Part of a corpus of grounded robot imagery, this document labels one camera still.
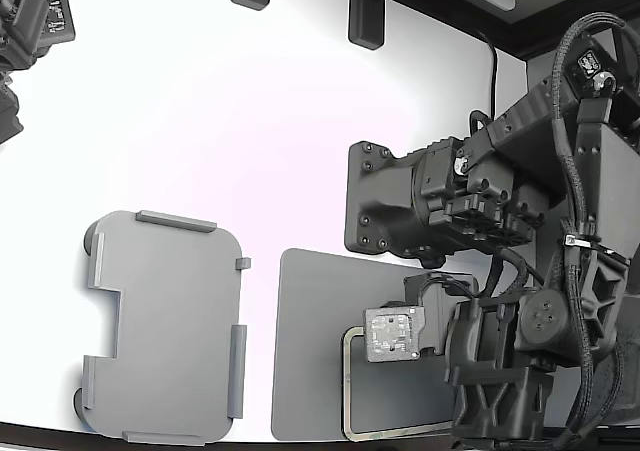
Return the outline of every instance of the metal frame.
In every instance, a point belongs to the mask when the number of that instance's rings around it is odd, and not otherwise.
[[[356,433],[351,428],[351,341],[364,336],[364,327],[349,329],[342,338],[342,432],[349,441],[359,443],[378,439],[392,439],[406,436],[419,436],[434,431],[451,429],[451,421],[408,428],[385,429],[365,433]]]

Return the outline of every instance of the white backdrop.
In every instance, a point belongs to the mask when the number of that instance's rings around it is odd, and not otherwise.
[[[348,42],[348,0],[71,7],[77,40],[13,75],[25,131],[0,148],[0,421],[83,430],[82,357],[112,353],[115,307],[85,289],[82,238],[111,211],[149,209],[215,221],[253,258],[245,418],[226,440],[271,441],[280,255],[347,254],[349,146],[400,156],[465,135],[488,109],[490,52],[391,2],[375,52]],[[525,63],[500,53],[498,111],[525,92]]]

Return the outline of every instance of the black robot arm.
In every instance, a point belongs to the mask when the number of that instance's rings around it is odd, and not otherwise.
[[[0,144],[23,129],[9,73],[31,68],[53,45],[74,39],[69,0],[0,0]]]
[[[640,79],[586,33],[602,24],[621,29],[640,55],[640,37],[622,20],[589,15],[565,35],[552,75],[466,139],[403,158],[367,142],[349,152],[347,249],[419,259],[433,271],[406,281],[407,308],[393,313],[409,323],[410,309],[426,313],[426,322],[429,313],[448,318],[428,333],[409,333],[416,342],[398,334],[401,346],[375,345],[369,336],[368,359],[400,360],[396,349],[418,350],[402,360],[445,354],[445,379],[456,391],[452,434],[476,449],[573,446],[602,422],[620,390],[616,320],[640,245]],[[566,216],[548,222],[558,205]],[[546,279],[510,249],[543,226],[558,229]],[[492,256],[482,291],[472,277],[435,271],[467,249]],[[517,277],[495,295],[504,261]],[[538,282],[527,286],[531,274]],[[448,298],[433,301],[433,293]],[[390,341],[402,334],[387,331]],[[609,355],[611,391],[587,420],[594,366]],[[581,387],[566,430],[551,439],[544,415],[558,365],[579,367]]]

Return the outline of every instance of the gray plate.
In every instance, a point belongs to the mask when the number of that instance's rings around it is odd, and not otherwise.
[[[79,417],[129,442],[204,445],[242,417],[240,246],[214,223],[118,211],[85,238],[89,287],[119,295],[114,357],[85,356]]]
[[[342,337],[362,326],[366,308],[404,300],[403,278],[424,272],[297,249],[283,254],[271,422],[276,439],[345,440]],[[367,363],[364,340],[356,338],[351,360],[353,431],[451,419],[444,358]]]

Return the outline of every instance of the small label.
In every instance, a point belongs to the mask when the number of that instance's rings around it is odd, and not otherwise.
[[[66,27],[67,22],[62,9],[62,2],[60,0],[49,0],[49,13],[47,14],[43,32],[55,34],[64,31]]]
[[[598,74],[602,70],[602,65],[593,51],[587,51],[579,60],[578,64],[582,69],[582,72],[589,79],[593,78],[596,74]]]

